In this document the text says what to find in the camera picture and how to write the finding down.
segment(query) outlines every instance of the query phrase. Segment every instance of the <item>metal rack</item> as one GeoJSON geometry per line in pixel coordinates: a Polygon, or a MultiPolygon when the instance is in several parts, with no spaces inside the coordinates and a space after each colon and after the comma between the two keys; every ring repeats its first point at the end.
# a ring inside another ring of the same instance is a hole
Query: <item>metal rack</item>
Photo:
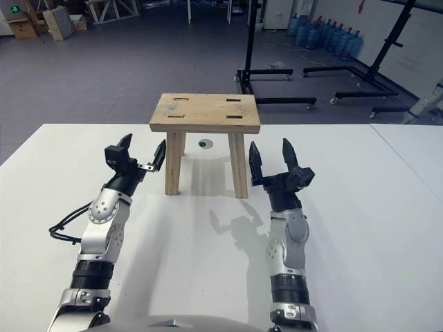
{"type": "MultiPolygon", "coordinates": [[[[258,0],[252,0],[251,3],[251,17],[249,19],[248,31],[248,46],[246,49],[246,61],[244,69],[237,70],[234,81],[239,82],[240,88],[244,95],[254,95],[254,90],[251,85],[251,75],[284,75],[285,80],[289,80],[290,75],[293,74],[293,69],[251,69],[252,52],[254,45],[255,23],[257,21],[257,9],[261,5],[258,0]]],[[[289,98],[255,98],[257,104],[306,104],[306,108],[310,109],[315,105],[317,98],[308,97],[289,97],[289,98]]]]}
{"type": "MultiPolygon", "coordinates": [[[[393,91],[391,88],[385,84],[378,81],[375,77],[380,69],[380,64],[382,63],[384,57],[389,51],[392,45],[403,47],[403,44],[397,42],[404,26],[410,18],[410,11],[412,10],[416,0],[408,0],[405,4],[397,22],[392,28],[389,36],[385,39],[385,44],[381,48],[377,58],[368,71],[364,73],[360,69],[353,66],[335,66],[335,67],[310,67],[303,69],[303,77],[306,77],[308,73],[316,73],[321,71],[348,71],[351,75],[355,75],[361,79],[362,82],[368,83],[373,86],[378,91],[346,91],[346,92],[336,92],[334,97],[329,101],[331,104],[335,104],[337,100],[342,98],[355,98],[355,97],[383,97],[386,98],[391,95],[398,95],[397,91],[393,91]]],[[[357,87],[361,87],[362,83],[357,83],[357,87]]]]}

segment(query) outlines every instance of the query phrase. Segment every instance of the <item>water bottle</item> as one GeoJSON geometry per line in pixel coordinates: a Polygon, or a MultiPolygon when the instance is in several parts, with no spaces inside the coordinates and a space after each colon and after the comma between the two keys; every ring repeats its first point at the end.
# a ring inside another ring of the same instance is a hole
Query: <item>water bottle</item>
{"type": "Polygon", "coordinates": [[[334,55],[336,57],[340,56],[341,51],[345,48],[347,40],[353,37],[351,34],[351,30],[352,28],[348,28],[347,32],[344,35],[341,35],[340,39],[338,40],[337,45],[334,49],[334,55]]]}
{"type": "Polygon", "coordinates": [[[331,43],[329,44],[329,47],[327,48],[328,51],[332,52],[335,50],[335,46],[337,45],[338,40],[340,39],[341,35],[345,33],[343,31],[343,23],[340,24],[340,27],[332,33],[331,37],[331,43]]]}
{"type": "Polygon", "coordinates": [[[337,29],[336,25],[337,25],[337,21],[334,21],[334,23],[329,27],[329,29],[327,29],[327,31],[325,32],[325,37],[323,38],[323,42],[321,44],[321,47],[326,48],[326,49],[329,48],[329,44],[331,43],[332,34],[337,29]]]}
{"type": "Polygon", "coordinates": [[[297,34],[297,29],[301,24],[301,20],[297,17],[297,13],[289,20],[287,35],[293,37],[297,34]]]}
{"type": "Polygon", "coordinates": [[[317,21],[317,23],[313,24],[311,29],[309,29],[306,38],[305,48],[307,48],[308,50],[316,49],[318,47],[318,42],[320,41],[320,37],[321,37],[321,25],[317,21]]]}
{"type": "Polygon", "coordinates": [[[306,44],[306,37],[309,32],[309,24],[307,19],[303,21],[303,24],[297,29],[296,40],[294,42],[297,46],[304,46],[306,44]]]}
{"type": "Polygon", "coordinates": [[[354,61],[359,55],[361,46],[363,45],[363,39],[359,36],[359,34],[360,30],[357,30],[355,36],[347,40],[345,47],[341,51],[340,60],[354,61]]]}
{"type": "Polygon", "coordinates": [[[331,28],[331,19],[327,20],[327,23],[321,28],[320,42],[323,42],[326,36],[326,32],[331,28]]]}

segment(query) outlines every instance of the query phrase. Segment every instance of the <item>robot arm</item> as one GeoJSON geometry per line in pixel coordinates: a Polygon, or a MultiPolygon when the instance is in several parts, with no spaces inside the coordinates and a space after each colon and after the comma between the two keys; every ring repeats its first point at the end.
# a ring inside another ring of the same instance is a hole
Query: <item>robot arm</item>
{"type": "Polygon", "coordinates": [[[81,239],[73,279],[63,292],[48,332],[78,332],[110,321],[103,310],[111,300],[108,286],[123,245],[131,196],[146,172],[160,170],[166,150],[163,141],[152,163],[138,164],[129,157],[131,138],[129,134],[105,149],[106,163],[116,173],[89,206],[89,224],[81,239]]]}
{"type": "Polygon", "coordinates": [[[305,276],[305,243],[309,227],[296,192],[314,178],[310,168],[298,166],[291,143],[283,140],[283,156],[288,172],[263,177],[260,153],[251,143],[249,165],[252,185],[263,185],[271,202],[271,231],[266,260],[271,276],[271,321],[269,332],[307,329],[319,331],[316,313],[309,303],[305,276]]]}

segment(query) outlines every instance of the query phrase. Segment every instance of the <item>wooden stool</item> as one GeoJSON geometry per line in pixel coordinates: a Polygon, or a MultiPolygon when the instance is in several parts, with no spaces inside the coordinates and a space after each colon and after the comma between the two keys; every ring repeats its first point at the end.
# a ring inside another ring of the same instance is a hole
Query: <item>wooden stool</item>
{"type": "Polygon", "coordinates": [[[152,115],[150,127],[153,132],[166,132],[165,194],[179,193],[186,133],[227,133],[235,197],[248,198],[243,135],[260,131],[253,95],[164,93],[152,115]]]}

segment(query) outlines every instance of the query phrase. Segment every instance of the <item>stool top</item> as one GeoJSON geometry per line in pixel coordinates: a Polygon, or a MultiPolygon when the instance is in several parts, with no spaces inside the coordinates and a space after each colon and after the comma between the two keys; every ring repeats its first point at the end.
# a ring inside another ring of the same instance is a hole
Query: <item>stool top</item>
{"type": "Polygon", "coordinates": [[[258,133],[253,95],[164,93],[150,120],[152,131],[258,133]]]}

